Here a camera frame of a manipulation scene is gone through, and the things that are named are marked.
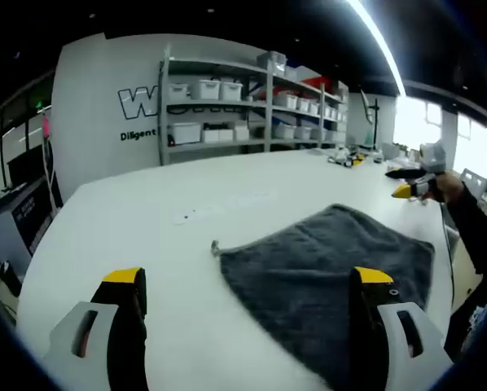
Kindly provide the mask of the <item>person's right hand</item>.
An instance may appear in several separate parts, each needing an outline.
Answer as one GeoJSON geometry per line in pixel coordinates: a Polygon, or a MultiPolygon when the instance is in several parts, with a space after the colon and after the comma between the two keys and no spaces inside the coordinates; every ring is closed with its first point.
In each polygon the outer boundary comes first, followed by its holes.
{"type": "Polygon", "coordinates": [[[432,199],[439,203],[453,202],[462,195],[465,189],[464,183],[450,172],[437,174],[435,179],[436,190],[425,193],[421,197],[422,200],[432,199]]]}

